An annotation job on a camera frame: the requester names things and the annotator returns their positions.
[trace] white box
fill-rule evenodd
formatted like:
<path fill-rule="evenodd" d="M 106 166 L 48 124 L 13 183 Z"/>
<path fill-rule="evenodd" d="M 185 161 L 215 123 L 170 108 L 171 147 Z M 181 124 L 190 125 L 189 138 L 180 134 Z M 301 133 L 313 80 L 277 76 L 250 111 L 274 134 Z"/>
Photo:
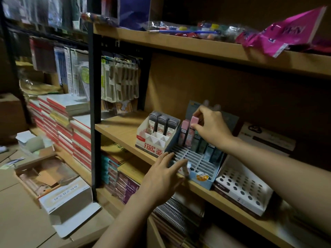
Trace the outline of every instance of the white box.
<path fill-rule="evenodd" d="M 168 116 L 170 119 L 174 118 L 164 113 L 161 114 Z M 143 151 L 146 151 L 154 157 L 158 157 L 163 152 L 168 151 L 168 149 L 170 149 L 168 147 L 172 147 L 175 144 L 175 139 L 177 139 L 175 136 L 179 134 L 178 127 L 180 126 L 180 124 L 177 125 L 171 137 L 167 137 L 158 132 L 153 132 L 151 135 L 148 134 L 148 122 L 149 116 L 138 127 L 136 147 Z"/>
<path fill-rule="evenodd" d="M 289 156 L 296 141 L 245 122 L 238 137 L 254 146 Z M 228 155 L 217 174 L 215 190 L 254 217 L 265 212 L 273 190 L 238 159 Z"/>
<path fill-rule="evenodd" d="M 42 196 L 39 202 L 61 238 L 68 236 L 101 208 L 98 203 L 93 203 L 92 189 L 81 177 Z"/>
<path fill-rule="evenodd" d="M 30 131 L 17 133 L 16 139 L 18 140 L 19 146 L 22 150 L 26 150 L 31 153 L 45 148 L 43 139 L 35 136 Z"/>

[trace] black metal post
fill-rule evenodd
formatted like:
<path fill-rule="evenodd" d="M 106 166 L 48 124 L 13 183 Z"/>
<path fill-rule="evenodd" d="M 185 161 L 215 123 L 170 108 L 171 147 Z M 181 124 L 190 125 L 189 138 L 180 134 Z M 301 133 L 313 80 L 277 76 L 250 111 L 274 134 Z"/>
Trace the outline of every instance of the black metal post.
<path fill-rule="evenodd" d="M 87 0 L 87 11 L 101 14 L 101 0 Z M 96 188 L 101 185 L 101 134 L 95 124 L 101 122 L 101 36 L 93 33 L 93 24 L 88 24 L 88 60 L 90 73 L 91 107 L 91 158 L 92 191 L 96 201 Z"/>
<path fill-rule="evenodd" d="M 17 72 L 17 67 L 16 67 L 16 62 L 15 62 L 15 56 L 14 56 L 14 50 L 13 50 L 13 46 L 12 46 L 12 42 L 11 42 L 11 38 L 9 35 L 9 30 L 7 27 L 7 18 L 5 16 L 5 13 L 3 11 L 3 6 L 2 6 L 2 0 L 0 0 L 0 26 L 1 26 L 1 34 L 3 36 L 3 40 L 6 46 L 6 52 L 8 55 L 8 59 L 9 59 L 9 64 L 14 76 L 14 80 L 10 80 L 12 82 L 14 82 L 14 85 L 11 85 L 11 90 L 10 91 L 6 91 L 6 92 L 10 92 L 12 93 L 14 96 L 16 96 L 23 104 L 23 112 L 24 112 L 24 116 L 26 119 L 26 122 L 28 124 L 31 123 L 31 119 L 30 119 L 30 115 L 29 112 L 27 110 L 27 105 L 25 103 L 24 97 L 22 92 L 19 89 L 19 77 L 18 77 L 18 72 Z"/>

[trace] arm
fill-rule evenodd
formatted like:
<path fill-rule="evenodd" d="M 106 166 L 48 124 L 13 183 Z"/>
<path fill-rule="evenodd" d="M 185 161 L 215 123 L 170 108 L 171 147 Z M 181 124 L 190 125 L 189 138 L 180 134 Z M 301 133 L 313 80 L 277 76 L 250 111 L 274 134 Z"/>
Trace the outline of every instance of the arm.
<path fill-rule="evenodd" d="M 139 190 L 130 197 L 123 211 L 108 227 L 93 248 L 125 248 L 134 244 L 136 233 L 158 205 L 164 204 L 185 180 L 176 173 L 187 165 L 183 159 L 167 168 L 173 153 L 163 153 L 145 175 Z"/>
<path fill-rule="evenodd" d="M 201 137 L 239 159 L 286 202 L 331 234 L 331 172 L 232 136 L 221 112 L 201 106 L 193 115 L 204 120 L 204 126 L 193 126 Z"/>

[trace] orange sticker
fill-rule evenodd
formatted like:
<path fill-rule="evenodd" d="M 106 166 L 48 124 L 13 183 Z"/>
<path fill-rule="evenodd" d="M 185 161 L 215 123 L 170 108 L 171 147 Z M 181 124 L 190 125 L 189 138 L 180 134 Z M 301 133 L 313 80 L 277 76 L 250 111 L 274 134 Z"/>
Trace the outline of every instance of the orange sticker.
<path fill-rule="evenodd" d="M 206 181 L 209 179 L 208 174 L 204 173 L 204 172 L 198 172 L 197 173 L 197 180 L 199 181 Z"/>

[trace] hand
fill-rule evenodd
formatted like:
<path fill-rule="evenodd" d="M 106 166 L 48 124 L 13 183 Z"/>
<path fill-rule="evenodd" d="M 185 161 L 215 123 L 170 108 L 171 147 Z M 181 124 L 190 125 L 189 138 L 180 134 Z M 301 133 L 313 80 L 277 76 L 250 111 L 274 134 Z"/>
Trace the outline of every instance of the hand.
<path fill-rule="evenodd" d="M 178 178 L 177 171 L 187 165 L 187 159 L 182 159 L 168 168 L 174 153 L 163 153 L 145 175 L 139 190 L 136 192 L 141 200 L 146 202 L 151 210 L 164 204 L 175 193 L 177 187 L 185 178 Z"/>
<path fill-rule="evenodd" d="M 192 124 L 193 129 L 197 130 L 200 136 L 208 143 L 216 146 L 218 149 L 226 151 L 226 146 L 234 136 L 223 120 L 220 111 L 212 111 L 201 105 L 193 116 L 199 117 L 203 126 Z"/>

